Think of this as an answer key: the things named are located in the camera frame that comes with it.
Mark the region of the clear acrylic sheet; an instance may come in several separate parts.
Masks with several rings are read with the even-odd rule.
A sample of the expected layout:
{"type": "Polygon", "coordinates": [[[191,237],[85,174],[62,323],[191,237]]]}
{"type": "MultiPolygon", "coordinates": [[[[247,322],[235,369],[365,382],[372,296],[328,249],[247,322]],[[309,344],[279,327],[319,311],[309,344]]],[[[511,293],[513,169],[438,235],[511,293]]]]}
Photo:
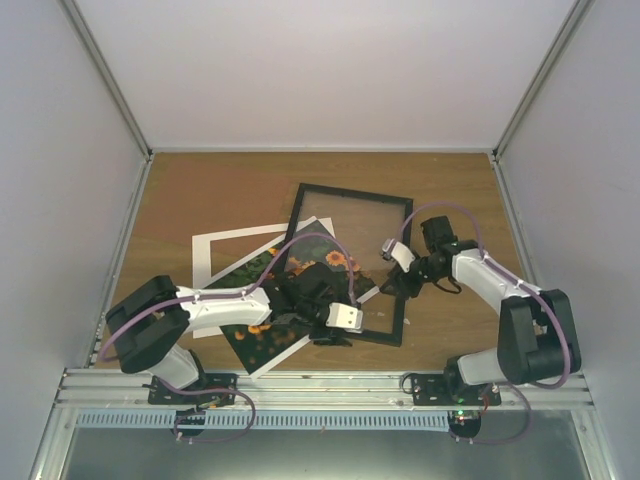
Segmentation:
{"type": "Polygon", "coordinates": [[[288,249],[284,270],[298,274],[315,263],[332,270],[341,293],[348,294],[347,263],[354,268],[354,294],[362,305],[363,329],[390,334],[394,324],[395,299],[379,292],[391,264],[380,255],[383,243],[404,220],[405,205],[372,198],[355,198],[304,190],[295,204],[296,233],[323,232],[334,242],[306,238],[288,249]]]}

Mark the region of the black picture frame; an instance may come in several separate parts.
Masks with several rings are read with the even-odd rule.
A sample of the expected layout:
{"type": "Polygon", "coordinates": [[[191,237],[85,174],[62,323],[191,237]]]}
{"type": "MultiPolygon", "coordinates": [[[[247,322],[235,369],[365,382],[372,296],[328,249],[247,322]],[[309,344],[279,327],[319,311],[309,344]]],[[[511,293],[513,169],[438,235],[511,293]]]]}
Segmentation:
{"type": "Polygon", "coordinates": [[[412,213],[411,198],[302,183],[299,185],[284,240],[299,234],[304,220],[331,221],[328,231],[346,248],[361,270],[368,273],[378,293],[361,303],[364,310],[361,339],[392,347],[402,344],[405,301],[382,294],[393,264],[381,257],[381,247],[393,238],[412,213]]]}

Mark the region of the sunflower photo print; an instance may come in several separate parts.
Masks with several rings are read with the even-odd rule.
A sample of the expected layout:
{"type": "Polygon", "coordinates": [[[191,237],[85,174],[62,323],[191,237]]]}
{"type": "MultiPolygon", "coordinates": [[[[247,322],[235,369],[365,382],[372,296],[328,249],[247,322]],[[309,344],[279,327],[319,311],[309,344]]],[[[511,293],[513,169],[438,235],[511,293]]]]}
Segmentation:
{"type": "MultiPolygon", "coordinates": [[[[285,244],[280,240],[269,247],[262,247],[245,259],[220,273],[213,287],[231,288],[244,286],[258,280],[279,249],[285,244]]],[[[293,245],[286,252],[285,277],[298,279],[316,273],[317,264],[326,267],[331,275],[340,299],[349,300],[349,275],[354,275],[354,295],[359,303],[364,303],[378,293],[378,287],[368,273],[361,270],[355,259],[347,257],[337,245],[322,238],[307,238],[293,245]]],[[[221,329],[234,353],[246,372],[257,378],[266,373],[296,351],[311,342],[310,328],[300,323],[290,326],[245,325],[225,326],[221,329]]]]}

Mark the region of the white photo mat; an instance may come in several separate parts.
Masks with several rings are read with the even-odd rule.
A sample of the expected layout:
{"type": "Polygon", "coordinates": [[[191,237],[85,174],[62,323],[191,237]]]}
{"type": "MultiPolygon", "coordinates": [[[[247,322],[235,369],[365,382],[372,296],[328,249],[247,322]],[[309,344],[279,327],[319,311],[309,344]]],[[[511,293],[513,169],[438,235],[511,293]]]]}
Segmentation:
{"type": "Polygon", "coordinates": [[[192,237],[192,287],[194,289],[207,288],[211,283],[228,275],[240,266],[266,252],[285,238],[287,223],[270,224],[220,232],[194,235],[192,237]],[[213,271],[213,246],[216,242],[257,237],[260,235],[277,234],[272,240],[258,249],[249,252],[225,268],[213,271]]]}

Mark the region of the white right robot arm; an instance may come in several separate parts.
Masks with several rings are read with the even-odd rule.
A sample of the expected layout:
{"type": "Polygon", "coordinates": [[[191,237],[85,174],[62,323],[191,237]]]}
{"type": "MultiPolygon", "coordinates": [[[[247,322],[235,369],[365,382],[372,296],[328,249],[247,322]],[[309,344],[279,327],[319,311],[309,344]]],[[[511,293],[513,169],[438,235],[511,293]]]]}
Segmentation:
{"type": "Polygon", "coordinates": [[[427,255],[419,256],[397,239],[381,255],[393,262],[381,290],[397,298],[419,295],[426,284],[451,284],[450,293],[471,289],[499,317],[493,349],[452,357],[443,370],[443,393],[464,405],[479,386],[511,383],[556,389],[581,367],[572,307],[559,289],[544,290],[498,264],[475,240],[461,240],[445,216],[421,225],[427,255]]]}

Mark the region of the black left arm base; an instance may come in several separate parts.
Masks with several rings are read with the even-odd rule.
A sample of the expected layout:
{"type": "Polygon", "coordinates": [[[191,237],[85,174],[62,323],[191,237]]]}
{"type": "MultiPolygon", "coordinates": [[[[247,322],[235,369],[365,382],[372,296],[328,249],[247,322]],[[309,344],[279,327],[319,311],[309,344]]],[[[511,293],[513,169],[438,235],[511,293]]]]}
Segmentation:
{"type": "Polygon", "coordinates": [[[212,389],[234,390],[237,386],[237,381],[238,375],[235,373],[205,372],[194,384],[183,387],[181,393],[171,390],[156,376],[152,377],[149,384],[144,384],[144,387],[148,389],[147,402],[151,405],[210,408],[232,405],[235,401],[235,395],[230,393],[185,395],[184,392],[193,393],[212,389]]]}

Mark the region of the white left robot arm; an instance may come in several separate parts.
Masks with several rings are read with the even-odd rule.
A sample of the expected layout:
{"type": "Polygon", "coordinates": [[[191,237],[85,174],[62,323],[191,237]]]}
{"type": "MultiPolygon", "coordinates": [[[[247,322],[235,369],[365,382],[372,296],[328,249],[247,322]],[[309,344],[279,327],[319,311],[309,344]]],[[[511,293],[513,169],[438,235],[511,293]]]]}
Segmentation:
{"type": "Polygon", "coordinates": [[[100,352],[113,350],[122,372],[149,372],[185,404],[203,398],[204,372],[194,353],[179,346],[187,333],[225,327],[286,326],[306,329],[321,345],[344,345],[362,326],[358,303],[341,291],[336,272],[315,264],[261,283],[222,289],[179,287],[167,275],[152,278],[112,307],[110,333],[100,352]]]}

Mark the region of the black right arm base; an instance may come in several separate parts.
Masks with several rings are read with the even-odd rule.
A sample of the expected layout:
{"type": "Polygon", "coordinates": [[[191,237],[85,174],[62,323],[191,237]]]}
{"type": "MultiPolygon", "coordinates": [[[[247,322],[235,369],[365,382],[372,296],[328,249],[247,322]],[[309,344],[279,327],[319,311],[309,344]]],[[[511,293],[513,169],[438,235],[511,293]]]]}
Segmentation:
{"type": "Polygon", "coordinates": [[[492,384],[456,384],[443,373],[405,373],[399,387],[411,396],[415,406],[467,408],[502,404],[500,391],[492,384]]]}

